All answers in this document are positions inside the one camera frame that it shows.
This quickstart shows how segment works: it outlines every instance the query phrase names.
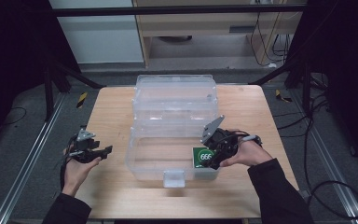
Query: person's left hand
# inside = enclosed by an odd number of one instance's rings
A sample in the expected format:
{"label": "person's left hand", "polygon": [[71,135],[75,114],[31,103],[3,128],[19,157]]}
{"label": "person's left hand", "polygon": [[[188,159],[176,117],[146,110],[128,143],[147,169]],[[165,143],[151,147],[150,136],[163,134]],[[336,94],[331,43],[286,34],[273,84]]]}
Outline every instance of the person's left hand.
{"label": "person's left hand", "polygon": [[73,159],[69,160],[66,164],[62,193],[75,197],[90,170],[98,165],[101,159],[101,157],[98,157],[89,163],[80,163]]}

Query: stacked plastic bins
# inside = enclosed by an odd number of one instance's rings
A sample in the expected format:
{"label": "stacked plastic bins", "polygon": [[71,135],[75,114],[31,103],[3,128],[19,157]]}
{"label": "stacked plastic bins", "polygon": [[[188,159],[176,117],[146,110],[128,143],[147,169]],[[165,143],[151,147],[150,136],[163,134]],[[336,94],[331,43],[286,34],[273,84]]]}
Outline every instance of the stacked plastic bins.
{"label": "stacked plastic bins", "polygon": [[186,180],[217,177],[218,171],[193,163],[204,126],[218,117],[212,76],[138,76],[132,109],[126,164],[137,179],[182,188]]}

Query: black sleeve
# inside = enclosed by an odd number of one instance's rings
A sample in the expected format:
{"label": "black sleeve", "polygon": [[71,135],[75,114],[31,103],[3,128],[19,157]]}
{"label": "black sleeve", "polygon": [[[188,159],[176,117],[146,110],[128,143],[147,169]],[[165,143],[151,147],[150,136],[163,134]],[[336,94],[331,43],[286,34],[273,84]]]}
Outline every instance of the black sleeve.
{"label": "black sleeve", "polygon": [[278,160],[252,166],[248,173],[260,199],[263,224],[314,223],[304,199],[287,181]]}
{"label": "black sleeve", "polygon": [[86,224],[91,208],[77,198],[60,194],[42,224]]}

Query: hand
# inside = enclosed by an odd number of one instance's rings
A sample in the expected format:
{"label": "hand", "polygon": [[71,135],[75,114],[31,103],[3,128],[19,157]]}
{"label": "hand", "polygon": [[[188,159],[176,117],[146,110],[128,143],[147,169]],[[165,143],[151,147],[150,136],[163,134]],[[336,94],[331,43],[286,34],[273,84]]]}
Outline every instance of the hand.
{"label": "hand", "polygon": [[90,170],[98,165],[101,157],[95,158],[89,163],[80,163],[76,160],[69,160],[66,164],[64,175],[64,186],[62,193],[75,197],[80,185],[83,184]]}
{"label": "hand", "polygon": [[221,167],[241,163],[247,166],[258,165],[272,160],[267,151],[254,141],[240,142],[238,152],[233,157],[220,162]]}

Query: green label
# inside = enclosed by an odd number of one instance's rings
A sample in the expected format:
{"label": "green label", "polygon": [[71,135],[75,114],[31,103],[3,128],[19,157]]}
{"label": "green label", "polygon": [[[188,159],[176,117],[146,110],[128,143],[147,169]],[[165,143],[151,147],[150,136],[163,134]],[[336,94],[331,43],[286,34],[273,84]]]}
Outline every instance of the green label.
{"label": "green label", "polygon": [[207,147],[193,147],[194,168],[205,168],[201,162],[209,160],[213,155],[214,151]]}

